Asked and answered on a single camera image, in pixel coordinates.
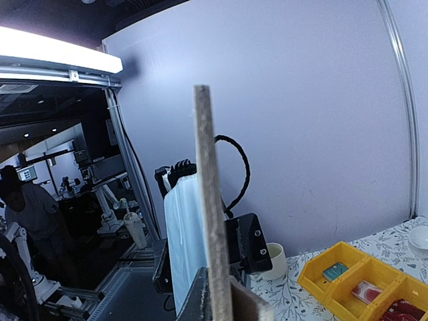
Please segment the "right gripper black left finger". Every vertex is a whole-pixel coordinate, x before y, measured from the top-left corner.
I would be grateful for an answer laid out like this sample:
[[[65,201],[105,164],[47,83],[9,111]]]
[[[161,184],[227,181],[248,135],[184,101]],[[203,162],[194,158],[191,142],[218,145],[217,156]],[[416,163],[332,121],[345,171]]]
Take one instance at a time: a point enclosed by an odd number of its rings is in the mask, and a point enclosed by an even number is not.
[[[195,275],[177,320],[212,321],[212,319],[208,268],[201,267]]]

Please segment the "beige card holder wallet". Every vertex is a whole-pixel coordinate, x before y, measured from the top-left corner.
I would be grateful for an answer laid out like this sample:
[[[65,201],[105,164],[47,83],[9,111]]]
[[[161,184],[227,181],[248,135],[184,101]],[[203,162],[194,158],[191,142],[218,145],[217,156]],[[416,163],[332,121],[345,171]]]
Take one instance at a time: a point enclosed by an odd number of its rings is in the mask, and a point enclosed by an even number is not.
[[[232,320],[229,259],[221,208],[210,88],[194,87],[196,173],[181,177],[164,200],[173,296],[185,307],[197,272],[207,268],[214,320]]]

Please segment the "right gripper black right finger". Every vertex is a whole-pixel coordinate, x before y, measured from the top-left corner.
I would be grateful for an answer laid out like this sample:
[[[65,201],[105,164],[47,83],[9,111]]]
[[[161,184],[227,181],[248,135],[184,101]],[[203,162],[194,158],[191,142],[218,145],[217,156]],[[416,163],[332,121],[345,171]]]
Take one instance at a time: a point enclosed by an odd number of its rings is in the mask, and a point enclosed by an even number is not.
[[[236,321],[274,321],[274,309],[264,299],[248,290],[234,277],[229,277]]]

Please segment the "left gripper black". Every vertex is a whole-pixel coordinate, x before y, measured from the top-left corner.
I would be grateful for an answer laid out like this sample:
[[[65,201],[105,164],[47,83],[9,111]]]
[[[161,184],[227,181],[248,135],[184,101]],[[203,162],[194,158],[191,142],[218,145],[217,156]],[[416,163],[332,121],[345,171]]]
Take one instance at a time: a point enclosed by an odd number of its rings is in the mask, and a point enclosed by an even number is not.
[[[231,275],[243,283],[244,274],[255,275],[273,268],[258,216],[248,213],[225,221]],[[168,241],[153,244],[152,282],[160,294],[173,293]]]

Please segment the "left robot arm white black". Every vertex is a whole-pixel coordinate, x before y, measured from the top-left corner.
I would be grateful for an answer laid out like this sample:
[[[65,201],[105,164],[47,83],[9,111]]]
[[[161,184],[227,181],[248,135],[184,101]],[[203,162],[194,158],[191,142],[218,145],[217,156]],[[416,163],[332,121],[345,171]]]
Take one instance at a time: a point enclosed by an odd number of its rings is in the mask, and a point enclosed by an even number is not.
[[[187,290],[197,270],[207,266],[199,187],[195,165],[179,173],[161,167],[154,177],[164,201],[167,238],[154,245],[152,281],[157,292],[171,294],[174,288]],[[247,274],[270,270],[273,264],[258,216],[236,217],[227,206],[223,212],[229,264]]]

